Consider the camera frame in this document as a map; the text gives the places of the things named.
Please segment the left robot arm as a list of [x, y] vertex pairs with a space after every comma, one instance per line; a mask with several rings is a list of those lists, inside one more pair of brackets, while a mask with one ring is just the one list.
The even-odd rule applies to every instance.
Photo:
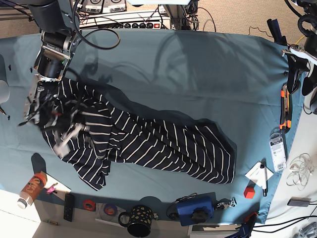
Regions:
[[295, 43], [282, 51], [288, 59], [287, 90], [293, 94], [302, 88], [302, 95], [306, 96], [317, 87], [317, 2], [287, 0], [285, 3], [298, 16], [298, 29], [306, 39], [302, 46]]

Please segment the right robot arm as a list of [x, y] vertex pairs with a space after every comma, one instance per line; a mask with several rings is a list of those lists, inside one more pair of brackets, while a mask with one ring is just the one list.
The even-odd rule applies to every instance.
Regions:
[[24, 106], [24, 122], [32, 123], [42, 132], [52, 132], [57, 137], [52, 150], [64, 157], [70, 152], [69, 142], [87, 128], [75, 122], [74, 117], [82, 102], [84, 92], [73, 91], [65, 78], [73, 72], [69, 64], [79, 42], [76, 32], [66, 26], [56, 0], [26, 0], [24, 2], [41, 30], [41, 47], [34, 62], [37, 73]]

